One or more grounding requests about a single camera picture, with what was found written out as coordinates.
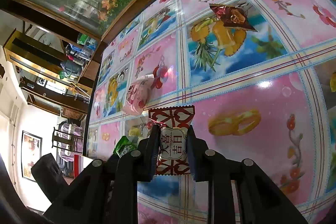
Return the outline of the framed wall picture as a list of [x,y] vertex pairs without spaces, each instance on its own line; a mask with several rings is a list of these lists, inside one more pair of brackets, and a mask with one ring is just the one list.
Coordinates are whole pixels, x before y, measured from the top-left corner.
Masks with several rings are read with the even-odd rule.
[[42,138],[22,131],[21,171],[22,177],[35,182],[31,169],[42,156]]

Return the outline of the red white gift box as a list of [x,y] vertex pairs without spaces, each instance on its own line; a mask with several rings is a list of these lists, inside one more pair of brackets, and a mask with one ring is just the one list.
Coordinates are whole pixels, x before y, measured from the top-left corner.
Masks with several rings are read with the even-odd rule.
[[90,163],[93,159],[88,158],[83,155],[74,154],[73,160],[73,174],[74,178],[76,178]]

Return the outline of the green snack packet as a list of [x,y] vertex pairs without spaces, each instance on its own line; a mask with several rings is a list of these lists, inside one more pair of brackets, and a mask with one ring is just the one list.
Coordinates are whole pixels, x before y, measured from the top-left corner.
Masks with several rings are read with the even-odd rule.
[[119,157],[137,149],[137,146],[132,143],[126,136],[122,136],[114,147],[113,154]]

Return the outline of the white red candy packet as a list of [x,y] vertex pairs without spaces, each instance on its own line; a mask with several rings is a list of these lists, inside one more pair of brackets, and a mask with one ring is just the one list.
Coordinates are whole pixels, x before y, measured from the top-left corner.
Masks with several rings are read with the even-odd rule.
[[194,116],[193,105],[149,110],[150,121],[161,128],[156,175],[180,176],[190,173],[187,130]]

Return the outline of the brown foil candy wrapper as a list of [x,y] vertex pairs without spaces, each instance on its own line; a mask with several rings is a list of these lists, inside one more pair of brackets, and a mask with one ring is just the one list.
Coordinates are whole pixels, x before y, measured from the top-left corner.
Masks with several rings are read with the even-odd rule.
[[210,3],[209,6],[217,19],[223,23],[224,27],[257,32],[257,30],[248,22],[244,10],[240,7],[215,3]]

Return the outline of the pink white snack packet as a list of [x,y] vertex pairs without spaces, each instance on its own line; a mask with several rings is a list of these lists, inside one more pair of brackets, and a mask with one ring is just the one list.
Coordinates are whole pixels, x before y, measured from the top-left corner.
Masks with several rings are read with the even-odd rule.
[[141,115],[150,99],[153,83],[153,74],[142,76],[132,82],[122,110],[129,115]]

